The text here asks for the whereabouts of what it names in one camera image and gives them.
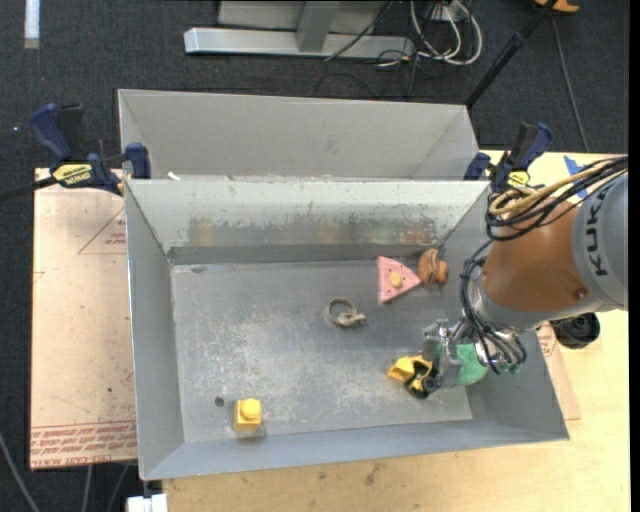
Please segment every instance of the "tan tabletop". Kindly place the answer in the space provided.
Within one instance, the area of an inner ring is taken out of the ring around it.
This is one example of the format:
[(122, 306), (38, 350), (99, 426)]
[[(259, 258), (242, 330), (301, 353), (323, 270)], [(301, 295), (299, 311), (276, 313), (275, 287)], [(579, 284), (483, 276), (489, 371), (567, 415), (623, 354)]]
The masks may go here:
[[(566, 173), (560, 153), (531, 169), (533, 182)], [(33, 469), (135, 457), (121, 201), (36, 193)], [(97, 312), (111, 320), (96, 322)], [(580, 418), (567, 421), (569, 441), (166, 480), (169, 510), (629, 510), (628, 314), (598, 317), (601, 337), (586, 349), (547, 346), (565, 418)]]

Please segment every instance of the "black carpet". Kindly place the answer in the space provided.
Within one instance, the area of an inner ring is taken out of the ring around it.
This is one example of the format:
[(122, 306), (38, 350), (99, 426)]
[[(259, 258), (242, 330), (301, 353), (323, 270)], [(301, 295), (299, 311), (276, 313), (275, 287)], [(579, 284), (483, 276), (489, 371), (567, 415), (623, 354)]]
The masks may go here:
[[(183, 33), (211, 25), (215, 2), (44, 0), (40, 49), (24, 49), (24, 2), (0, 12), (0, 193), (27, 185), (53, 162), (29, 131), (40, 106), (83, 103), (88, 141), (119, 149), (119, 88), (366, 98), (462, 104), (516, 30), (535, 16), (533, 0), (475, 0), (485, 45), (471, 66), (409, 64), (397, 72), (336, 59), (186, 56)], [(395, 2), (377, 33), (404, 34), (408, 2)], [(577, 14), (543, 20), (473, 105), (481, 148), (506, 149), (521, 121), (542, 121), (552, 151), (628, 153), (629, 0), (584, 1)], [(555, 23), (582, 121), (581, 136), (554, 37)], [(0, 204), (0, 431), (43, 512), (80, 510), (86, 469), (27, 469), (33, 202)], [(89, 511), (104, 511), (122, 466), (95, 467)], [(136, 471), (122, 496), (140, 494)], [(0, 456), (0, 510), (28, 510)]]

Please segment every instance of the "clamp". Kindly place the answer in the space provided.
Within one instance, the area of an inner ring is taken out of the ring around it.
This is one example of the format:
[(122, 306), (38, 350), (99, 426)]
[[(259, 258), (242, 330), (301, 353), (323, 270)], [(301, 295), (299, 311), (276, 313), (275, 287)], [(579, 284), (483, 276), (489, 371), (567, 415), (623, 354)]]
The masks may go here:
[(549, 149), (552, 141), (551, 130), (545, 124), (522, 122), (516, 141), (509, 151), (502, 154), (500, 162), (493, 165), (486, 153), (478, 153), (469, 164), (464, 180), (478, 180), (488, 169), (492, 192), (503, 191), (509, 186), (526, 185), (529, 166)]
[[(347, 311), (343, 311), (335, 315), (332, 310), (336, 304), (347, 306)], [(362, 313), (358, 313), (356, 307), (347, 299), (333, 299), (325, 309), (325, 316), (334, 325), (338, 327), (358, 327), (367, 323), (367, 317)]]
[(147, 150), (140, 143), (129, 144), (123, 154), (106, 160), (96, 153), (87, 154), (84, 149), (82, 114), (82, 105), (58, 109), (55, 103), (49, 103), (29, 119), (38, 141), (56, 156), (55, 163), (49, 169), (50, 177), (34, 188), (58, 183), (65, 188), (90, 187), (122, 195), (120, 178), (104, 165), (106, 161), (115, 159), (131, 162), (134, 178), (151, 177)]

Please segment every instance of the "white cable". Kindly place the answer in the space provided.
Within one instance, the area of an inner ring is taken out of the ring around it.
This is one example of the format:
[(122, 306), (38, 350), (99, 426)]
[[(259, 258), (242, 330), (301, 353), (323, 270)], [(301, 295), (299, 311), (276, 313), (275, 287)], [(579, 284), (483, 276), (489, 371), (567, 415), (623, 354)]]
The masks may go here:
[(407, 55), (404, 51), (402, 50), (387, 50), (387, 52), (385, 53), (399, 53), (400, 57), (398, 59), (394, 59), (394, 60), (390, 60), (389, 62), (380, 62), (378, 64), (376, 64), (376, 67), (378, 68), (387, 68), (389, 66), (395, 66), (396, 64), (399, 64), (402, 61), (405, 62), (409, 62), (409, 55)]
[(467, 17), (471, 21), (471, 24), (473, 25), (473, 29), (478, 38), (478, 47), (476, 48), (476, 53), (474, 53), (469, 59), (465, 59), (463, 61), (453, 60), (453, 59), (452, 60), (445, 59), (445, 60), (447, 60), (449, 64), (453, 64), (454, 66), (467, 66), (468, 64), (473, 64), (476, 60), (478, 60), (478, 57), (480, 57), (480, 54), (482, 53), (482, 44), (483, 44), (482, 31), (480, 30), (480, 25), (478, 25), (478, 22), (471, 15), (469, 10), (464, 5), (462, 5), (462, 3), (459, 0), (455, 0), (455, 3), (460, 9), (462, 9), (462, 11), (467, 15)]
[(81, 512), (87, 512), (87, 507), (89, 506), (89, 492), (91, 491), (91, 477), (93, 475), (93, 466), (89, 466), (87, 469), (87, 479), (84, 484), (84, 494), (82, 496), (82, 508)]
[(118, 482), (116, 483), (116, 486), (113, 488), (113, 492), (111, 493), (111, 498), (109, 498), (109, 504), (107, 505), (107, 512), (111, 512), (111, 510), (113, 509), (113, 505), (115, 505), (116, 500), (118, 499), (118, 492), (120, 492), (120, 486), (122, 486), (124, 477), (127, 475), (127, 471), (129, 471), (130, 467), (131, 466), (127, 464), (124, 465), (124, 468), (122, 469), (122, 472), (118, 477)]
[(410, 14), (411, 14), (411, 22), (413, 23), (413, 28), (416, 30), (416, 32), (419, 35), (421, 35), (422, 42), (431, 51), (431, 53), (425, 52), (425, 51), (418, 52), (418, 55), (420, 57), (433, 59), (433, 60), (443, 60), (443, 61), (447, 62), (448, 64), (452, 64), (454, 66), (467, 66), (469, 64), (474, 63), (476, 60), (478, 60), (478, 58), (480, 57), (480, 54), (482, 53), (482, 45), (483, 45), (482, 31), (480, 30), (480, 25), (478, 24), (477, 20), (471, 15), (469, 10), (464, 5), (462, 5), (462, 3), (459, 0), (454, 0), (454, 1), (455, 1), (456, 6), (459, 9), (461, 9), (467, 15), (467, 18), (469, 18), (469, 21), (471, 22), (471, 25), (473, 26), (473, 31), (474, 31), (477, 39), (478, 39), (476, 51), (468, 59), (456, 60), (454, 58), (460, 52), (460, 49), (462, 47), (462, 38), (460, 36), (460, 31), (458, 30), (458, 27), (456, 26), (455, 22), (453, 21), (453, 18), (451, 17), (451, 13), (449, 12), (448, 7), (443, 6), (442, 8), (444, 9), (444, 12), (445, 12), (446, 16), (449, 18), (449, 22), (448, 23), (451, 25), (451, 27), (453, 28), (454, 33), (456, 35), (457, 46), (456, 46), (456, 49), (454, 51), (447, 50), (444, 53), (438, 52), (425, 39), (424, 35), (422, 35), (422, 31), (420, 30), (420, 24), (418, 23), (418, 18), (416, 16), (415, 2), (414, 1), (410, 2), (409, 11), (410, 11)]
[(437, 51), (433, 46), (431, 46), (431, 44), (429, 44), (429, 41), (427, 41), (425, 39), (424, 35), (422, 34), (422, 30), (420, 30), (420, 24), (418, 23), (418, 17), (416, 16), (416, 5), (415, 5), (415, 2), (413, 0), (411, 0), (411, 2), (409, 2), (409, 7), (410, 7), (409, 10), (410, 10), (410, 13), (411, 13), (411, 22), (413, 23), (413, 28), (416, 30), (418, 35), (421, 36), (422, 42), (425, 44), (425, 46), (427, 48), (429, 48), (431, 53), (433, 53), (434, 55), (437, 55), (437, 57), (434, 57), (433, 55), (428, 54), (427, 52), (424, 52), (424, 56), (425, 57), (430, 57), (430, 58), (438, 58), (438, 59), (444, 58), (444, 55), (446, 55), (447, 52), (440, 53), (439, 51)]

